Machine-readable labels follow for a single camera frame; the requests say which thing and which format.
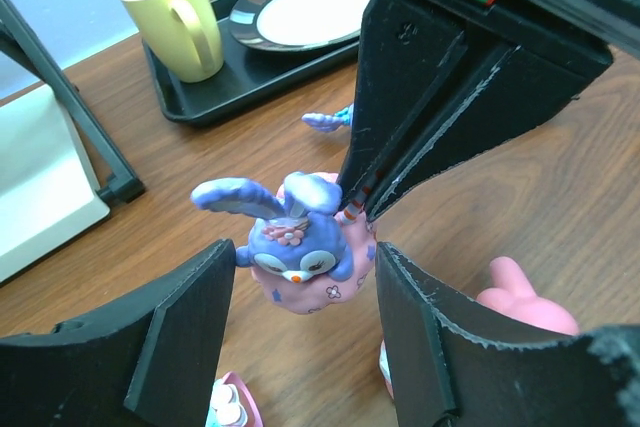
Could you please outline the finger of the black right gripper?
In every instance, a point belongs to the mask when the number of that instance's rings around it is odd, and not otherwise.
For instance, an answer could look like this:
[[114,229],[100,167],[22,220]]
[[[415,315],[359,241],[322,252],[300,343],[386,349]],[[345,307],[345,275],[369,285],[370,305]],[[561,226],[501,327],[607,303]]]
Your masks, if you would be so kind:
[[417,135],[425,105],[467,50],[464,23],[423,0],[371,0],[362,19],[344,205],[382,191]]

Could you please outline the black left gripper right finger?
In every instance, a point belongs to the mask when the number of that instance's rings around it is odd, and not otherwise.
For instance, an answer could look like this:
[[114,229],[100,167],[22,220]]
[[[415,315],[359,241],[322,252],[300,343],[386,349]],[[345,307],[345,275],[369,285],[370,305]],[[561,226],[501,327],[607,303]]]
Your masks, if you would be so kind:
[[566,336],[518,322],[387,242],[376,282],[399,425],[638,425],[638,326]]

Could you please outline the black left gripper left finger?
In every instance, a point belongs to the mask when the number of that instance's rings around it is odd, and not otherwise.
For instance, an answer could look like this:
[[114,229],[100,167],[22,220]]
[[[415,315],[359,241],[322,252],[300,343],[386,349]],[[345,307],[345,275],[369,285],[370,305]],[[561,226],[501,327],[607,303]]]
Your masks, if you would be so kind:
[[49,334],[2,338],[2,425],[204,425],[234,269],[219,240]]

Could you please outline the purple bunny holding cake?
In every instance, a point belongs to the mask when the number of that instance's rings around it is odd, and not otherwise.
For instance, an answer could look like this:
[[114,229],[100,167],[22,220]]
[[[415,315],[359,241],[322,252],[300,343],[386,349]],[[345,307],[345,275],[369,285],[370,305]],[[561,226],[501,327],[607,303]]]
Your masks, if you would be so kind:
[[325,114],[318,112],[305,113],[301,120],[319,132],[334,132],[341,127],[350,127],[353,121],[354,104],[333,113]]

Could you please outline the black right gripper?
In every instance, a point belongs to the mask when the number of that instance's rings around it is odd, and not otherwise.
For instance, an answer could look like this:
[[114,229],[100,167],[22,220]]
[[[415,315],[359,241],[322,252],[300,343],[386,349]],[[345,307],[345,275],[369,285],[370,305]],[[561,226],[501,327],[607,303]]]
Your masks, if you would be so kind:
[[[465,0],[489,6],[495,0]],[[526,0],[628,54],[639,52],[639,0]],[[497,46],[464,80],[441,86],[417,135],[366,213],[377,219],[414,187],[549,121],[613,62],[599,44],[563,67],[523,47]]]

